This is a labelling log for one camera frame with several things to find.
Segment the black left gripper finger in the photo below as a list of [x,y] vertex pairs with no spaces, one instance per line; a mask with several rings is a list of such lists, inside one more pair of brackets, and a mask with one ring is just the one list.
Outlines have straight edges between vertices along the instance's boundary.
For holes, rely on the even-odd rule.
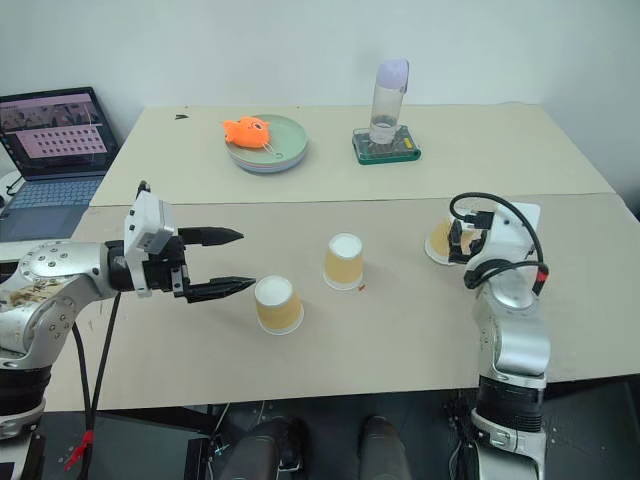
[[219,246],[244,238],[244,235],[225,227],[184,227],[178,229],[184,245]]
[[199,303],[226,298],[246,290],[255,283],[255,278],[237,276],[210,279],[207,283],[189,285],[187,287],[187,302]]

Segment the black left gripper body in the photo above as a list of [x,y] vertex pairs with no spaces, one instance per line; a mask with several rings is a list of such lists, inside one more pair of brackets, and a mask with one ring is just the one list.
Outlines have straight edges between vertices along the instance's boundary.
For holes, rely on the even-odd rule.
[[150,290],[172,292],[176,298],[188,299],[190,278],[181,235],[172,236],[157,254],[146,261],[146,282]]

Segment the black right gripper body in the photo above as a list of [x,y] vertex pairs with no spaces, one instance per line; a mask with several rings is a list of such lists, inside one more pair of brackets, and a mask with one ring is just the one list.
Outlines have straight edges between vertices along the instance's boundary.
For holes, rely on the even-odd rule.
[[463,230],[458,243],[451,242],[451,262],[468,263],[484,247],[485,230]]

